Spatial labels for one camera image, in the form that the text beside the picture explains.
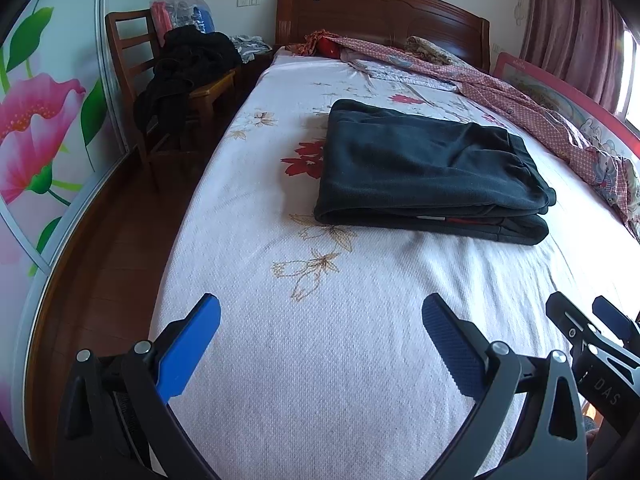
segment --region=pink blanket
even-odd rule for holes
[[[437,66],[388,46],[351,38],[331,41],[406,70],[453,82],[465,97],[529,132],[606,200],[635,235],[628,211],[628,175],[619,156],[598,150],[560,114],[547,110],[508,83],[469,66]]]

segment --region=pink item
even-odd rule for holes
[[[506,65],[516,67],[521,72],[532,76],[542,84],[545,84],[549,88],[577,104],[590,116],[597,119],[605,128],[608,128],[617,138],[624,142],[625,145],[636,154],[636,156],[640,157],[640,139],[638,139],[616,116],[607,112],[602,106],[593,101],[593,99],[588,98],[585,94],[569,85],[569,83],[558,79],[549,72],[512,56],[511,54],[507,54],[506,52],[502,52],[500,53],[500,56],[498,56],[498,61],[496,62],[494,69],[494,77],[502,79],[504,67]]]
[[[46,73],[11,86],[0,104],[0,195],[7,204],[56,156],[84,94],[78,79],[56,83]]]
[[[564,160],[622,219],[633,234],[628,211],[625,160],[598,150],[560,114],[543,108],[508,83],[472,67],[437,66],[369,41],[331,38],[367,56],[428,76],[452,81],[458,91],[528,131],[548,150]]]
[[[169,12],[166,10],[166,4],[164,2],[153,2],[151,4],[151,17],[154,20],[160,46],[163,46],[164,35],[174,28]]]
[[[389,99],[391,99],[395,103],[404,103],[407,105],[421,105],[424,104],[422,99],[416,99],[415,97],[409,97],[402,94],[392,95]]]
[[[531,0],[520,57],[615,112],[624,30],[610,0]]]

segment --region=red flower print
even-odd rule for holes
[[[496,124],[497,126],[501,126],[503,128],[506,128],[506,126],[504,124],[502,124],[498,119],[496,119],[495,117],[489,115],[489,114],[482,114],[482,118],[485,121],[489,121],[491,124]]]
[[[322,176],[322,150],[324,139],[314,142],[299,142],[301,148],[295,150],[300,158],[281,158],[280,160],[290,166],[285,170],[289,176],[306,173],[313,178]]]
[[[422,99],[416,99],[415,97],[409,97],[408,95],[396,94],[392,95],[391,99],[395,103],[404,103],[407,105],[421,105],[424,104]]]
[[[320,156],[322,157],[322,149],[324,148],[324,139],[315,140],[314,142],[300,142],[302,148],[298,148],[296,153],[298,155],[306,156]]]

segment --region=green leaf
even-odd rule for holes
[[[38,243],[36,245],[36,251],[38,251],[38,254],[42,254],[42,251],[46,247],[47,242],[51,238],[53,231],[56,230],[56,227],[58,226],[58,223],[60,222],[61,219],[62,219],[62,216],[59,216],[58,218],[54,218],[51,222],[49,222],[46,225],[46,227],[40,233],[40,238],[38,238]],[[29,276],[35,276],[36,270],[37,270],[37,267],[35,264],[33,264],[31,266],[31,269],[29,269]]]
[[[52,180],[52,186],[59,187],[60,189],[66,189],[68,191],[80,191],[82,189],[82,184],[73,184],[71,182],[64,182],[63,180]]]
[[[82,103],[82,111],[80,112],[80,125],[82,126],[85,146],[88,146],[89,142],[94,140],[95,134],[100,131],[106,115],[107,102],[104,99],[102,79],[98,78],[94,89],[89,92],[84,103]]]
[[[9,83],[9,78],[6,75],[6,70],[4,68],[4,45],[0,45],[0,83],[2,83],[2,90],[4,90],[4,94],[9,91],[11,85]]]
[[[42,7],[34,12],[31,16],[27,16],[22,23],[15,29],[14,36],[11,38],[9,47],[9,62],[6,70],[13,70],[20,63],[27,60],[33,54],[40,44],[40,35],[49,23],[53,7]]]
[[[49,188],[51,188],[51,182],[53,180],[51,165],[52,162],[42,168],[39,174],[34,175],[26,189],[29,189],[39,195],[44,195]]]

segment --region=metal screw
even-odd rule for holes
[[[89,357],[91,357],[91,351],[90,350],[81,350],[76,354],[76,360],[79,363],[84,363],[85,361],[87,361],[89,359]]]
[[[551,357],[555,361],[558,361],[559,363],[565,363],[566,362],[566,355],[564,355],[564,352],[561,352],[559,350],[554,350],[553,352],[551,352]]]
[[[496,341],[491,344],[491,348],[498,355],[507,355],[509,353],[509,347],[507,343],[503,343],[502,341]]]
[[[151,350],[151,343],[149,341],[138,341],[133,347],[133,351],[136,354],[146,354]]]

